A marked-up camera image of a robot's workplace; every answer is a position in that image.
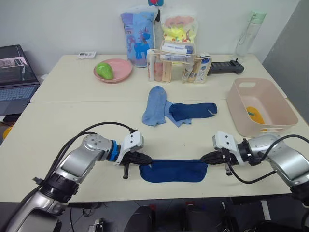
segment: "white table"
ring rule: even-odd
[[[230,55],[213,55],[213,61],[230,61]],[[101,102],[143,101],[150,89],[163,86],[172,102],[184,100],[226,99],[234,80],[243,77],[265,78],[284,92],[268,74],[254,55],[249,55],[242,64],[242,74],[212,74],[200,85],[183,84],[181,72],[174,72],[172,83],[149,82],[147,68],[133,67],[131,76],[118,84],[106,84],[94,77],[93,69],[99,62],[126,56],[97,55],[95,59],[78,59],[75,55],[63,56],[36,91],[31,102]]]
[[[183,101],[186,104],[200,102],[203,101]],[[82,129],[98,122],[118,121],[139,129],[145,142],[141,152],[153,159],[199,159],[213,151],[212,136],[217,131],[225,131],[241,141],[242,137],[236,131],[226,101],[212,102],[218,106],[216,116],[193,119],[192,125],[181,125],[180,128],[168,118],[166,124],[156,127],[142,124],[141,116],[146,101],[31,103],[0,146],[0,202],[20,201],[36,186],[32,178],[46,175],[64,143]],[[308,138],[308,125],[296,110],[295,113],[298,124],[281,135],[296,133]],[[126,129],[111,125],[92,131],[118,142],[128,134]],[[72,149],[78,147],[80,142],[81,139]],[[286,142],[309,158],[306,143],[299,139]],[[241,177],[250,180],[268,173],[271,167],[263,162],[254,167],[237,166],[235,170]],[[108,161],[97,162],[72,202],[289,193],[289,188],[276,174],[256,184],[245,185],[233,176],[226,176],[223,165],[209,166],[206,177],[199,183],[149,183],[140,177],[136,165],[130,166],[129,179],[124,180],[122,176],[123,167],[114,166]]]

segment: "blue sock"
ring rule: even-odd
[[[200,103],[193,105],[173,104],[169,108],[169,112],[176,121],[187,118],[206,118],[217,114],[217,106],[215,103]]]
[[[165,104],[165,109],[164,109],[164,114],[166,117],[168,117],[177,127],[180,127],[180,125],[182,123],[185,123],[185,124],[191,124],[191,119],[185,119],[185,120],[179,120],[179,121],[176,121],[174,118],[173,118],[173,115],[169,112],[169,108],[170,106],[173,105],[173,103],[169,102],[169,101],[166,101],[166,104]]]
[[[161,86],[153,87],[148,95],[147,108],[141,121],[148,126],[165,123],[166,92]]]

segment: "floor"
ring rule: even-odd
[[[198,199],[166,199],[144,201],[105,202],[101,207],[94,209],[91,216],[84,217],[83,210],[72,208],[72,222],[76,232],[87,232],[88,226],[98,218],[104,218],[105,232],[123,232],[127,221],[141,205],[151,205],[156,211],[157,231],[168,232],[180,229],[178,213],[186,204],[193,203],[205,209],[209,215],[220,223],[220,212],[223,211],[222,202],[237,219],[240,231],[253,227],[258,221],[264,219],[261,203],[255,201],[242,205],[233,205],[230,198],[198,198]],[[271,220],[282,225],[295,228],[300,227],[301,217],[305,212],[301,202],[293,200],[290,195],[267,199]],[[9,215],[16,203],[0,203],[0,226],[6,218],[4,212]],[[59,217],[62,221],[61,232],[71,232],[70,208]]]

